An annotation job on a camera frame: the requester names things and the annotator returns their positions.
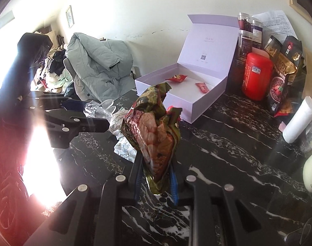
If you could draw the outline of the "black gold cereal bag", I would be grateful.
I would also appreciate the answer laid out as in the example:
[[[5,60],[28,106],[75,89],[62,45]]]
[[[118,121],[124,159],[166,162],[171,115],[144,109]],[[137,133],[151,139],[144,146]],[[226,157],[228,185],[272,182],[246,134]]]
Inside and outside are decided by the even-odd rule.
[[[272,116],[281,109],[283,102],[304,64],[302,42],[294,36],[287,36],[283,43],[271,36],[265,51],[273,62],[273,71],[267,94],[267,107]]]

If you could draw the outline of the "white printed paper sheet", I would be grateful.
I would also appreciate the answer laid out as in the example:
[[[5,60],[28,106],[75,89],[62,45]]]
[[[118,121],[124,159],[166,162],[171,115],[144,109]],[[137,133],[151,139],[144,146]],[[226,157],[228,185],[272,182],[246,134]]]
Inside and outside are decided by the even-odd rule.
[[[266,44],[271,36],[274,36],[281,43],[284,42],[287,36],[297,38],[290,21],[282,10],[268,11],[252,17],[263,24],[263,44]]]

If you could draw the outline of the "dark lidded jar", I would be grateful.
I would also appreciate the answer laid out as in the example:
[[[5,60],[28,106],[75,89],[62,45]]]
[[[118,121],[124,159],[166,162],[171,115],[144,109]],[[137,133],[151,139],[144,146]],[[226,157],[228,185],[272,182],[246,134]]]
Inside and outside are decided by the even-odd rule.
[[[240,56],[246,57],[249,53],[252,52],[253,46],[253,33],[240,30],[238,35],[238,47],[240,49]]]

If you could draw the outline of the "small red sachet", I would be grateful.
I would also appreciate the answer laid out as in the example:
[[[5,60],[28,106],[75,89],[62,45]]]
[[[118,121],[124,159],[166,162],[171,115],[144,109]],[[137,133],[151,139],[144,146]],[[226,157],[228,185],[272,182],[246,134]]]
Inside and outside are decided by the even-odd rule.
[[[196,83],[196,86],[199,88],[199,90],[202,92],[202,93],[204,93],[204,94],[206,94],[206,93],[208,93],[209,92],[209,88],[207,87],[207,85],[205,84],[205,83],[203,83],[203,82],[198,82],[198,83]]]

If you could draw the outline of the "white open gift box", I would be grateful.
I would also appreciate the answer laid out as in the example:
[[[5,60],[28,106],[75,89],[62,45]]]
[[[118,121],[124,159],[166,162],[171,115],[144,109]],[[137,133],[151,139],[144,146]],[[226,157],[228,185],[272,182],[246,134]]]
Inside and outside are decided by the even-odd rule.
[[[192,27],[175,64],[141,76],[135,81],[137,95],[148,87],[167,82],[171,90],[165,107],[182,108],[181,119],[192,124],[226,90],[229,70],[240,31],[237,17],[222,15],[189,15]],[[182,83],[167,81],[176,74],[187,75]],[[209,88],[204,94],[196,86],[203,82]]]

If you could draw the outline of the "red cylindrical canister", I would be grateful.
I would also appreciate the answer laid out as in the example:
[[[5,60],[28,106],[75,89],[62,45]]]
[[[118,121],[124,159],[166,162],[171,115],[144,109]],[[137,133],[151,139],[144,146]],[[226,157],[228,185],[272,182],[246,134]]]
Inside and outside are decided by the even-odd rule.
[[[249,53],[244,69],[242,92],[251,100],[263,100],[270,84],[273,62],[257,53]]]

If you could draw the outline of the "grey green padded jacket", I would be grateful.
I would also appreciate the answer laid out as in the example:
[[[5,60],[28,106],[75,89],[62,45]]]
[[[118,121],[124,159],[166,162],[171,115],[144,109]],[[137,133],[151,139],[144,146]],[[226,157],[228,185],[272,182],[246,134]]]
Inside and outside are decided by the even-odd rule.
[[[83,100],[118,99],[135,88],[131,76],[133,57],[123,41],[106,40],[74,33],[66,51],[74,87]]]

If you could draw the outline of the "red orange snack packet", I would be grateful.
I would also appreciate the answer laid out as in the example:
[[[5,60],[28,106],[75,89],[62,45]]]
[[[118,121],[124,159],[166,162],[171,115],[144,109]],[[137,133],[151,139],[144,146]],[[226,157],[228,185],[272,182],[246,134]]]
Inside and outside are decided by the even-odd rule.
[[[176,83],[182,83],[187,78],[187,75],[184,74],[176,74],[172,76],[171,78],[167,78],[167,81],[176,82]]]

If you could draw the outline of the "brown paper bag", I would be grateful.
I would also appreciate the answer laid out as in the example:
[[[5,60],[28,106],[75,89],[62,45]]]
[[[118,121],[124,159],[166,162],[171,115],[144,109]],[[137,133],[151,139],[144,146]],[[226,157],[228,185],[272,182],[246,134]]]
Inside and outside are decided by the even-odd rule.
[[[307,49],[304,50],[306,62],[306,79],[302,92],[302,98],[310,96],[312,98],[312,52]]]

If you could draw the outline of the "brown cereal snack packet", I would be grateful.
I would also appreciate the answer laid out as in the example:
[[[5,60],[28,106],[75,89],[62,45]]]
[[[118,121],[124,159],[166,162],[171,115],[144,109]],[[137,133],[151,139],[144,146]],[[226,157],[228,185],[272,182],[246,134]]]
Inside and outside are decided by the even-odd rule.
[[[179,122],[171,121],[163,101],[171,86],[164,82],[147,88],[125,115],[121,131],[143,156],[150,191],[162,194],[168,169],[180,142]]]

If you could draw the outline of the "white paper roll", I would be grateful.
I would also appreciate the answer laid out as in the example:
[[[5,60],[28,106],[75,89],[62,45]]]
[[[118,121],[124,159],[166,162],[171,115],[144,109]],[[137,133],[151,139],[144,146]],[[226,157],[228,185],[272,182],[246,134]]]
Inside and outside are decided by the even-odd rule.
[[[282,132],[286,143],[293,143],[312,121],[312,98],[306,96]]]

